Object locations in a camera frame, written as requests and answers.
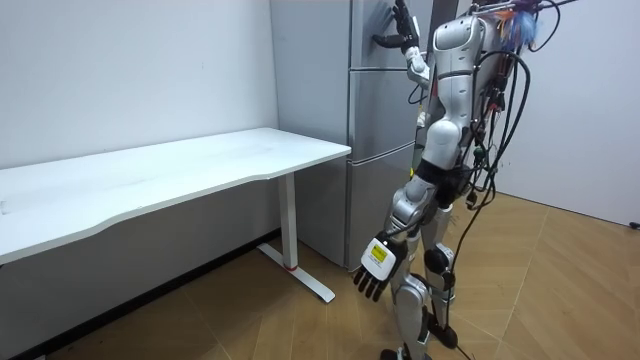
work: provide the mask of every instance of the robot leg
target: robot leg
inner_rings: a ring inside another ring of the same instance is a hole
[[[422,243],[424,245],[424,265],[427,285],[431,293],[432,312],[435,316],[429,320],[429,331],[440,342],[455,349],[458,336],[449,326],[447,306],[455,298],[455,278],[450,272],[453,263],[453,251],[442,244],[445,231],[451,219],[453,205],[438,208],[433,219],[422,226]]]
[[[420,275],[410,273],[419,241],[419,231],[407,239],[409,256],[402,261],[391,279],[396,323],[404,347],[398,351],[383,351],[380,355],[381,360],[431,360],[426,353],[429,314],[424,306],[429,299],[429,291]]]

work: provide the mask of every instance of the baseboard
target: baseboard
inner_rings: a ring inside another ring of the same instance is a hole
[[[51,354],[54,351],[60,350],[65,346],[73,343],[74,341],[98,330],[99,328],[133,312],[134,310],[141,308],[144,305],[170,293],[173,290],[180,288],[181,286],[207,274],[208,272],[236,259],[249,251],[255,249],[258,245],[267,241],[273,240],[280,236],[280,229],[273,230],[261,237],[240,246],[239,248],[228,252],[202,266],[199,266],[187,273],[184,273],[166,283],[147,291],[146,293],[137,296],[124,304],[118,305],[115,308],[104,312],[91,320],[88,320],[64,333],[57,335],[39,345],[32,347],[31,349],[24,351],[23,353],[16,355],[9,360],[34,360],[38,357],[46,354]]]

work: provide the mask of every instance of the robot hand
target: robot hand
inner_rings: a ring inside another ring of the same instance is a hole
[[[395,245],[387,241],[386,237],[382,232],[371,240],[360,259],[362,266],[353,278],[353,283],[358,286],[358,290],[364,292],[366,288],[365,296],[374,302],[380,300],[380,295],[408,254],[406,243]]]
[[[420,28],[415,17],[409,14],[409,8],[404,0],[396,0],[396,5],[393,7],[393,18],[396,20],[398,34],[373,35],[373,41],[387,49],[400,48],[403,54],[411,47],[419,47]]]
[[[393,7],[393,18],[396,20],[397,35],[373,35],[376,44],[387,48],[400,48],[407,59],[407,76],[423,89],[429,89],[430,69],[420,54],[420,28],[415,17],[409,14],[404,0],[396,0]]]

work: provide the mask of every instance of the yellow label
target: yellow label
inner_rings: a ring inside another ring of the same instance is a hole
[[[378,245],[373,246],[373,250],[371,250],[371,255],[373,255],[378,261],[383,262],[387,257],[387,252],[382,250]]]

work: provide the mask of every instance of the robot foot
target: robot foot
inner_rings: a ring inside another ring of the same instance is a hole
[[[412,360],[407,353],[402,351],[402,348],[398,350],[384,349],[380,353],[380,360]],[[423,355],[421,360],[432,360],[427,354]]]
[[[384,349],[380,353],[380,360],[398,360],[398,359],[403,359],[404,360],[404,356],[399,358],[398,357],[398,352],[395,351],[395,350]]]
[[[435,336],[445,347],[455,349],[458,346],[458,334],[456,334],[455,330],[449,325],[444,329],[441,328],[440,325],[438,325],[436,317],[432,314],[429,315],[429,333]]]

